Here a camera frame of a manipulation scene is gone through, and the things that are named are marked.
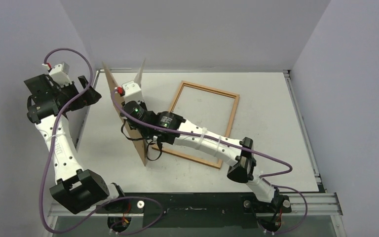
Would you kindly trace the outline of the brown backing board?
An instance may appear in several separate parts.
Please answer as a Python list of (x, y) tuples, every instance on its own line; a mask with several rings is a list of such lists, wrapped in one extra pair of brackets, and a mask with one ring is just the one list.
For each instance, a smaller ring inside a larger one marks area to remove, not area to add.
[[(125, 102), (123, 101), (123, 98), (116, 91), (117, 87), (122, 86), (122, 85), (119, 85), (117, 83), (116, 79), (113, 76), (112, 71), (110, 70), (109, 66), (104, 61), (102, 62), (102, 66), (103, 66), (103, 69), (104, 69), (104, 72), (105, 72), (105, 76), (106, 76), (106, 79), (107, 79), (107, 83), (108, 83), (108, 87), (109, 87), (109, 90), (110, 90), (111, 99), (113, 101), (113, 106), (114, 106), (114, 108), (115, 108), (115, 110), (116, 110), (116, 112), (117, 112), (117, 114), (118, 114), (118, 116), (121, 119), (122, 124), (123, 124), (123, 122), (125, 121), (125, 119), (128, 118), (122, 112), (122, 107), (125, 104)], [(125, 133), (125, 135), (127, 137), (138, 138), (140, 136), (139, 131), (137, 131), (137, 130), (131, 130), (130, 127), (129, 127), (129, 125), (127, 123), (125, 124), (125, 127), (124, 127), (123, 131), (124, 131), (124, 133)], [(145, 140), (130, 141), (130, 142), (132, 142), (135, 150), (137, 151), (138, 156), (139, 156), (139, 158), (141, 159), (141, 161), (143, 163), (143, 166), (146, 166), (147, 162), (148, 162), (148, 159), (147, 159), (148, 152), (146, 151), (147, 142)]]

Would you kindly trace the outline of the wooden picture frame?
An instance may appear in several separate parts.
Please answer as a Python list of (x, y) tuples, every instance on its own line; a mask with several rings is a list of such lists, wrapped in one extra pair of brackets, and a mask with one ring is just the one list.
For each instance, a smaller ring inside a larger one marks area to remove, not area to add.
[[(235, 118), (239, 94), (193, 82), (182, 81), (169, 106), (169, 111), (181, 115), (201, 128), (229, 137)], [(223, 161), (184, 146), (164, 144), (166, 154), (184, 158), (212, 168), (221, 169)]]

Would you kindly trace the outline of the photo print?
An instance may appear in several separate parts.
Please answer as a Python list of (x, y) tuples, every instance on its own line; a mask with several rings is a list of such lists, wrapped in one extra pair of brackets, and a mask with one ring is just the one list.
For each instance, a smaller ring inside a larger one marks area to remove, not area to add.
[(143, 59), (143, 62), (134, 78), (134, 82), (139, 86), (142, 87), (142, 76), (143, 76), (143, 71), (146, 63), (146, 58)]

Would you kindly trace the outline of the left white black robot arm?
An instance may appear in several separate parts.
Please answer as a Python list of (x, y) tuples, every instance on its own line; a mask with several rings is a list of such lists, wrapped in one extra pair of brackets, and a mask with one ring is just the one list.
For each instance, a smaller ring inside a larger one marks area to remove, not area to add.
[[(85, 92), (80, 94), (68, 76), (56, 82), (54, 76), (41, 74), (24, 81), (31, 95), (27, 99), (27, 117), (40, 132), (51, 154), (55, 186), (51, 196), (73, 214), (108, 200), (117, 213), (127, 208), (127, 198), (116, 183), (107, 184), (97, 173), (84, 169), (76, 160), (77, 151), (69, 132), (66, 112), (93, 105), (101, 94), (88, 85), (85, 76), (78, 77)], [(62, 107), (77, 97), (66, 109)]]

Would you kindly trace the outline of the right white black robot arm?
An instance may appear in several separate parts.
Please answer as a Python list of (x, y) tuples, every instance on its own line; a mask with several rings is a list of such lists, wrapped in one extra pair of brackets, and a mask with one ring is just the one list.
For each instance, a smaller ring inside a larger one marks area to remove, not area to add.
[(253, 140), (223, 137), (199, 127), (184, 117), (171, 113), (154, 113), (146, 110), (136, 101), (123, 105), (120, 114), (132, 129), (145, 139), (150, 139), (158, 147), (170, 144), (191, 148), (216, 157), (228, 166), (227, 178), (245, 184), (255, 195), (262, 210), (276, 212), (288, 210), (291, 203), (287, 196), (266, 181), (255, 171), (257, 162), (252, 149)]

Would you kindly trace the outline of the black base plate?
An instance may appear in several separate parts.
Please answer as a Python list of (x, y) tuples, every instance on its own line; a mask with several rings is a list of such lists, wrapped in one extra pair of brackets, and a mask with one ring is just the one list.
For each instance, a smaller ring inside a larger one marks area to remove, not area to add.
[(161, 214), (154, 228), (257, 228), (291, 213), (288, 196), (271, 203), (260, 202), (253, 193), (127, 193), (126, 200), (114, 201), (97, 211), (135, 220), (143, 216), (146, 226)]

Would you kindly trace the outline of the aluminium rail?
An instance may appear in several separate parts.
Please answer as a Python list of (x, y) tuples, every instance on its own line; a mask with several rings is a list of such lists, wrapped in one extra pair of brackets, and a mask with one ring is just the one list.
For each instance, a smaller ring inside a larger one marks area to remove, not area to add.
[[(290, 215), (304, 214), (304, 199), (297, 193), (283, 193), (290, 199), (292, 213)], [(308, 214), (307, 216), (343, 216), (343, 211), (337, 193), (302, 193), (306, 199)], [(94, 207), (76, 214), (76, 216), (86, 216)], [(51, 204), (47, 217), (50, 216), (75, 216), (66, 208), (55, 202)]]

